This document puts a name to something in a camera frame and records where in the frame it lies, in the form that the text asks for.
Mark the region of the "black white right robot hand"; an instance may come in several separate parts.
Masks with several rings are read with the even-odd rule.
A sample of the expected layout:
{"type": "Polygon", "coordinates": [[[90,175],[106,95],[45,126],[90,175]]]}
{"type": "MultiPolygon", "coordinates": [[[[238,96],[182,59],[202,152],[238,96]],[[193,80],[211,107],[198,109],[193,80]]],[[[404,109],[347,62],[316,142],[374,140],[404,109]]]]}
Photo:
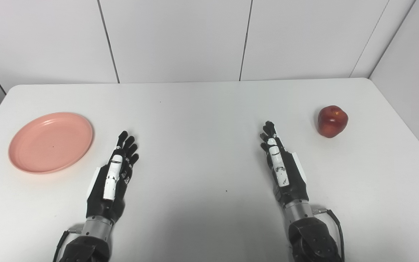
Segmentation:
{"type": "Polygon", "coordinates": [[[309,200],[306,188],[306,176],[298,155],[289,152],[277,135],[275,125],[266,121],[263,126],[261,148],[266,153],[266,160],[275,183],[275,197],[282,207],[293,202],[309,200]]]}

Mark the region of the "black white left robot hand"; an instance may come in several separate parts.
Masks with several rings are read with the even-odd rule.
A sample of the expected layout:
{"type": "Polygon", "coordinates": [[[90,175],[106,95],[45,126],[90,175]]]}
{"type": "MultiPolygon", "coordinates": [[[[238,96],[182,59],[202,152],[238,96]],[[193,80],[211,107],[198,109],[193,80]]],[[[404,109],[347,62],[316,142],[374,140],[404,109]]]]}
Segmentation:
{"type": "Polygon", "coordinates": [[[125,209],[124,196],[138,161],[135,137],[123,131],[106,165],[95,171],[86,217],[101,216],[116,224],[125,209]]]}

